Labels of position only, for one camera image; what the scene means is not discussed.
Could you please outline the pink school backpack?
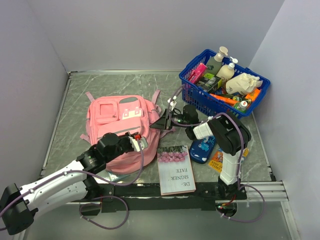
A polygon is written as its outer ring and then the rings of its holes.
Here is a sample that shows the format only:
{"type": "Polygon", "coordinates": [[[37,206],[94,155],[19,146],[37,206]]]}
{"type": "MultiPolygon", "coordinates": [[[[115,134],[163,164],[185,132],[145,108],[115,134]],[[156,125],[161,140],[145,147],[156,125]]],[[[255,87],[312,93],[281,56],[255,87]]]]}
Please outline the pink school backpack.
{"type": "Polygon", "coordinates": [[[160,138],[164,136],[159,129],[150,125],[160,119],[161,108],[156,104],[160,90],[156,90],[152,100],[140,95],[102,96],[94,98],[90,92],[86,96],[90,105],[86,114],[86,134],[80,138],[94,145],[107,133],[122,136],[139,134],[144,137],[148,147],[143,149],[143,157],[135,151],[125,153],[106,164],[106,170],[115,174],[126,175],[147,166],[156,157],[160,138]]]}

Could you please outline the blue pencil case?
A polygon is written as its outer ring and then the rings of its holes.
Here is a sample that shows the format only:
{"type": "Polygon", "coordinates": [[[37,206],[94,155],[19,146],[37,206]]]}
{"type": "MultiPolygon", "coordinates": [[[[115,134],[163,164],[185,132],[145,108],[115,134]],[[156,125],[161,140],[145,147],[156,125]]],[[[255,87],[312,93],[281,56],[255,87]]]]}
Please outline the blue pencil case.
{"type": "Polygon", "coordinates": [[[198,163],[205,164],[216,145],[214,136],[208,138],[194,140],[189,148],[190,160],[198,163]]]}

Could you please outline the white book pink flowers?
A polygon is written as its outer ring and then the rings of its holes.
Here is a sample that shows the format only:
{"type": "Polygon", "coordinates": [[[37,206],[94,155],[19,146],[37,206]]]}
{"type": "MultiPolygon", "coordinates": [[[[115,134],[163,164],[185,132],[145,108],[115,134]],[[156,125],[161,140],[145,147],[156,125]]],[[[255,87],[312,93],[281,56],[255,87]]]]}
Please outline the white book pink flowers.
{"type": "Polygon", "coordinates": [[[196,183],[186,145],[158,148],[157,165],[162,196],[195,192],[196,183]]]}

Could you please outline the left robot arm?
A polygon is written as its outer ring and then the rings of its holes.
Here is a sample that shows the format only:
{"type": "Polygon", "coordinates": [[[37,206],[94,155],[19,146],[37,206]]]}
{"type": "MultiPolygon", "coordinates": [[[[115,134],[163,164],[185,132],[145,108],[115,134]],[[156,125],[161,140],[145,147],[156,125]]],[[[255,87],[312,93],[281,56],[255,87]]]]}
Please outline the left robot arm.
{"type": "Polygon", "coordinates": [[[35,182],[7,186],[0,198],[3,230],[11,236],[26,230],[50,210],[73,201],[95,201],[102,196],[98,173],[109,162],[129,152],[141,152],[141,135],[106,133],[64,168],[35,182]]]}

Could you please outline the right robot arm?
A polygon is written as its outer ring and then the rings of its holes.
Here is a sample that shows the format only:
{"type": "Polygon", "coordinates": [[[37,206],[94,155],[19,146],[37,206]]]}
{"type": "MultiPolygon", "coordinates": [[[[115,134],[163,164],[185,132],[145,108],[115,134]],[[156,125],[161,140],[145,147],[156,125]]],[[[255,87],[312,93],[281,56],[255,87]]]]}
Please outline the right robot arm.
{"type": "Polygon", "coordinates": [[[241,158],[252,137],[250,131],[233,113],[221,112],[200,122],[196,107],[188,104],[182,111],[166,109],[149,127],[162,131],[182,127],[192,141],[214,137],[222,150],[222,171],[218,178],[219,195],[223,199],[230,199],[239,197],[245,190],[240,180],[241,158]]]}

